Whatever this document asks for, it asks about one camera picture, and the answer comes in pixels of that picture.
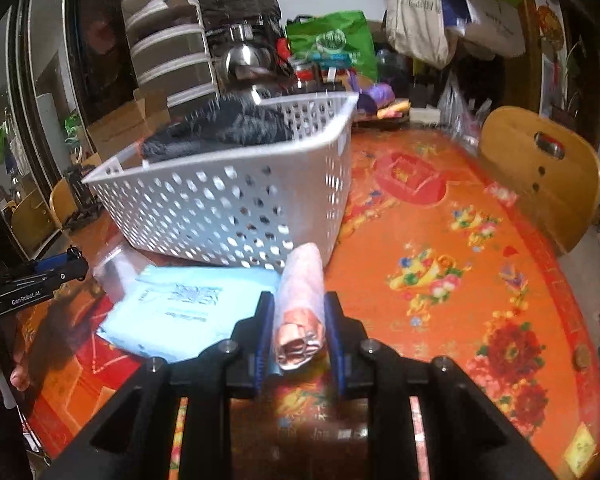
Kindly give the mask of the brown cardboard box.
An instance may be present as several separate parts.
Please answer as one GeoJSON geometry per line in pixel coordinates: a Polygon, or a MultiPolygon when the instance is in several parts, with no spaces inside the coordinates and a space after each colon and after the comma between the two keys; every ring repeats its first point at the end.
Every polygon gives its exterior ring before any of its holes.
{"type": "Polygon", "coordinates": [[[134,91],[134,99],[113,110],[87,127],[100,160],[111,156],[137,141],[151,136],[171,121],[162,91],[134,91]]]}

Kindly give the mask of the light blue packet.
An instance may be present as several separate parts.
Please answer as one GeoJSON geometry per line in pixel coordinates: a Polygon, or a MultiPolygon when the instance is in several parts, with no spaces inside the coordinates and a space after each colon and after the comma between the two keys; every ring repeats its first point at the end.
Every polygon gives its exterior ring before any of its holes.
{"type": "Polygon", "coordinates": [[[276,292],[278,284],[278,273],[261,268],[148,266],[97,335],[143,358],[169,363],[196,358],[253,316],[262,292],[276,292]]]}

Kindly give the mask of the black knit glove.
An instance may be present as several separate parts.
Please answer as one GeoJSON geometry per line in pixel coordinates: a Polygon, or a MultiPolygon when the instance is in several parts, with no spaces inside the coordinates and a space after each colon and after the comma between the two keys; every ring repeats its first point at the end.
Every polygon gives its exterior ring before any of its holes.
{"type": "Polygon", "coordinates": [[[290,141],[291,126],[279,110],[257,104],[251,96],[228,94],[161,127],[140,144],[148,162],[290,141]]]}

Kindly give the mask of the wooden chair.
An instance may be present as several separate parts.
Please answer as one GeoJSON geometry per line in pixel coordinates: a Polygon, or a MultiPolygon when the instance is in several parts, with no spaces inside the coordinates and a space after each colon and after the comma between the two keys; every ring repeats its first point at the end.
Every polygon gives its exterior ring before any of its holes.
{"type": "MultiPolygon", "coordinates": [[[[86,167],[87,165],[93,165],[95,169],[101,163],[102,160],[100,159],[99,154],[94,154],[87,160],[84,160],[84,162],[80,162],[77,165],[83,167],[86,167]]],[[[62,178],[56,183],[52,189],[52,192],[50,193],[50,214],[52,215],[52,218],[58,229],[66,232],[76,232],[70,231],[68,228],[64,227],[64,222],[68,219],[69,214],[72,214],[75,211],[76,205],[72,199],[68,182],[64,178],[64,173],[62,173],[62,178]]]]}
{"type": "Polygon", "coordinates": [[[600,159],[577,133],[516,106],[483,124],[479,157],[560,254],[577,246],[600,199],[600,159]]]}

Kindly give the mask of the white drawer tower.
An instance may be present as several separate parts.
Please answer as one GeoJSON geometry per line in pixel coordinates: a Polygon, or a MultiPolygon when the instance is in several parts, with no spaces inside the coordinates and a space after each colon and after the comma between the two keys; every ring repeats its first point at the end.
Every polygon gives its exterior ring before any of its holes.
{"type": "Polygon", "coordinates": [[[138,88],[161,93],[173,117],[219,95],[198,0],[121,0],[138,88]]]}

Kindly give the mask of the floral orange tablecloth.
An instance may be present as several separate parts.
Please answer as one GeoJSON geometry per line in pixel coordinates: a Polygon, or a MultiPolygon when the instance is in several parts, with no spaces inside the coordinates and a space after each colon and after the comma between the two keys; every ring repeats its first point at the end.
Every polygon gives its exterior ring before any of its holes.
{"type": "MultiPolygon", "coordinates": [[[[352,154],[326,288],[401,356],[460,364],[559,479],[579,479],[600,450],[600,360],[553,248],[442,134],[358,130],[352,154]]],[[[90,288],[21,317],[27,416],[53,458],[140,364],[97,337],[112,304],[90,288]]],[[[326,356],[300,372],[233,403],[236,479],[363,478],[366,406],[334,410],[326,356]]]]}

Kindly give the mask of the stainless steel kettle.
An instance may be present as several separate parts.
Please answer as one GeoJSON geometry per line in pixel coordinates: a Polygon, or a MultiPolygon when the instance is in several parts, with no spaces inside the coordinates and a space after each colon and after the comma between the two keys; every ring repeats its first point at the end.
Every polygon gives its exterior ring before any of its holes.
{"type": "Polygon", "coordinates": [[[273,48],[258,38],[247,23],[221,28],[215,35],[212,52],[215,75],[224,92],[281,82],[288,76],[273,48]]]}

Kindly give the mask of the white perforated plastic basket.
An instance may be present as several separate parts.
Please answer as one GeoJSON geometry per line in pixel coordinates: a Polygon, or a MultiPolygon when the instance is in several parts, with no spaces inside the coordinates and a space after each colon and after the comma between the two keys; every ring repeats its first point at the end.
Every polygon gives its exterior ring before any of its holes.
{"type": "Polygon", "coordinates": [[[281,271],[295,247],[313,243],[329,262],[351,185],[357,102],[353,92],[263,100],[292,140],[166,162],[139,162],[131,144],[83,182],[136,249],[281,271]]]}

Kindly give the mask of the wooden chair right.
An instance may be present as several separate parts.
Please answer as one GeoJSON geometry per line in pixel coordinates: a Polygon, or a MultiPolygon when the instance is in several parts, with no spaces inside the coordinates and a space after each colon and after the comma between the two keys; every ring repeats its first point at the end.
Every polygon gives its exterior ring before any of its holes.
{"type": "Polygon", "coordinates": [[[600,199],[600,159],[577,133],[516,106],[483,124],[479,157],[560,254],[577,246],[600,199]]]}

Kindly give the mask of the wooden chair left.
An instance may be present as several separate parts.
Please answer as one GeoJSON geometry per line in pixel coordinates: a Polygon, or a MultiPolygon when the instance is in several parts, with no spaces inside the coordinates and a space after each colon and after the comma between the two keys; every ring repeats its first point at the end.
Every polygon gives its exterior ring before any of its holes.
{"type": "MultiPolygon", "coordinates": [[[[101,163],[102,160],[100,159],[99,154],[94,154],[87,160],[84,160],[84,162],[80,162],[77,165],[83,167],[86,167],[87,165],[93,165],[95,169],[101,163]]],[[[64,173],[62,173],[62,178],[56,183],[52,189],[52,192],[50,193],[50,214],[52,215],[52,218],[58,229],[66,232],[76,232],[70,231],[68,228],[64,227],[64,222],[68,219],[69,214],[72,214],[75,211],[76,205],[72,199],[68,182],[64,178],[64,173]]]]}

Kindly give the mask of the green shopping bag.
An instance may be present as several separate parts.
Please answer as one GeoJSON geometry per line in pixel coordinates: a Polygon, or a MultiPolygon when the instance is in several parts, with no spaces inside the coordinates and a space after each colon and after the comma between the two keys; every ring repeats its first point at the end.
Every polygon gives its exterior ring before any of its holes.
{"type": "Polygon", "coordinates": [[[372,34],[362,11],[298,16],[286,25],[291,53],[321,66],[354,70],[376,81],[378,68],[372,34]]]}

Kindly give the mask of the purple plastic scoop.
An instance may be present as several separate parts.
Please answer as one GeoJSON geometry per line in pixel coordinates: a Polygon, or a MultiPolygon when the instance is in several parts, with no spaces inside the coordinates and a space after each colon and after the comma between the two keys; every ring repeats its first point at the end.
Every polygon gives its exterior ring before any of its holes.
{"type": "Polygon", "coordinates": [[[390,84],[378,82],[361,90],[358,94],[358,110],[367,115],[375,115],[378,110],[390,105],[396,99],[390,84]]]}

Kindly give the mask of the black phone stand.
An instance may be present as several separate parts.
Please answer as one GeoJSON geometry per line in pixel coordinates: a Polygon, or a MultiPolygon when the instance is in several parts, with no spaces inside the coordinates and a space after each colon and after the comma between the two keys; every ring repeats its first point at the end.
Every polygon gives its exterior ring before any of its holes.
{"type": "Polygon", "coordinates": [[[93,165],[86,167],[72,165],[64,171],[64,178],[68,182],[72,199],[76,205],[76,211],[69,214],[68,219],[64,222],[64,227],[70,231],[84,228],[97,220],[102,213],[102,204],[99,199],[82,182],[87,173],[93,169],[93,165]]]}

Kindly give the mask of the beige canvas tote bag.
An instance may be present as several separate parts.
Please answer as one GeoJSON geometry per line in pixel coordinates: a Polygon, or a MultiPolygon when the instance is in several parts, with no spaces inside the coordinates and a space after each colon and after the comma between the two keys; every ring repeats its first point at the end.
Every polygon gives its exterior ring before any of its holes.
{"type": "Polygon", "coordinates": [[[396,52],[436,70],[450,64],[456,40],[445,30],[442,0],[387,0],[386,35],[396,52]]]}

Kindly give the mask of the pink bag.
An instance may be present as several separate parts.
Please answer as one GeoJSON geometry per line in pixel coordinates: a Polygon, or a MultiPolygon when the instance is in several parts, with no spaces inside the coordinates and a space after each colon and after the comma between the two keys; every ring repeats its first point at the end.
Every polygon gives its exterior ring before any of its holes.
{"type": "Polygon", "coordinates": [[[272,350],[291,372],[310,362],[326,337],[325,283],[320,250],[306,243],[289,254],[275,295],[272,350]]]}

